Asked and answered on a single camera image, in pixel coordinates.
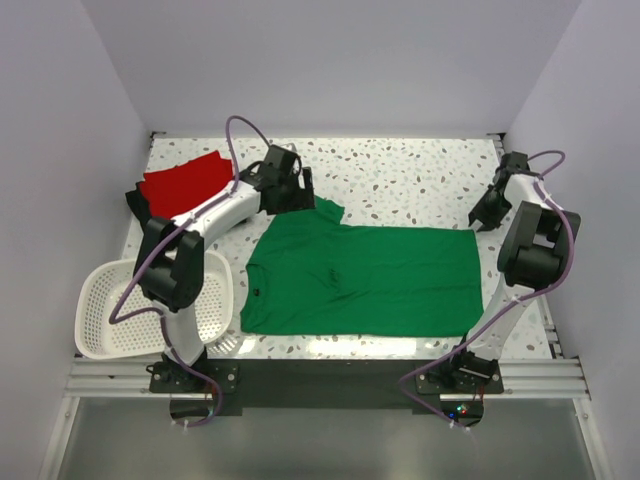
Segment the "green t shirt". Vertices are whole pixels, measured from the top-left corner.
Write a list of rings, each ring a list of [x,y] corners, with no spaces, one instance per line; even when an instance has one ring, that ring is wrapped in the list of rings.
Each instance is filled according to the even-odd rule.
[[[352,226],[344,209],[277,215],[248,263],[245,333],[459,337],[483,313],[469,230]]]

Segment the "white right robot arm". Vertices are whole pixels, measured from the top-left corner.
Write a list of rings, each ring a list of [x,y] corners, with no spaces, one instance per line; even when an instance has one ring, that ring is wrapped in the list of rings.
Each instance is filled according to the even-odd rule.
[[[481,232],[514,215],[502,242],[496,289],[478,323],[439,372],[459,393],[499,380],[498,362],[506,340],[533,299],[556,288],[572,266],[579,214],[559,207],[546,191],[543,175],[531,170],[521,152],[501,157],[492,183],[468,215]]]

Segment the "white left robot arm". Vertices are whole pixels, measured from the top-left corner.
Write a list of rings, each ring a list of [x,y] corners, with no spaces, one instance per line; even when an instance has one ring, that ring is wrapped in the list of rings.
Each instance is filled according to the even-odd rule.
[[[195,302],[204,285],[206,250],[233,227],[258,213],[278,215],[315,207],[312,169],[300,155],[278,145],[240,170],[217,195],[170,220],[150,219],[143,230],[132,283],[160,315],[165,355],[176,363],[173,382],[200,390],[207,368],[198,362],[205,342],[197,328]]]

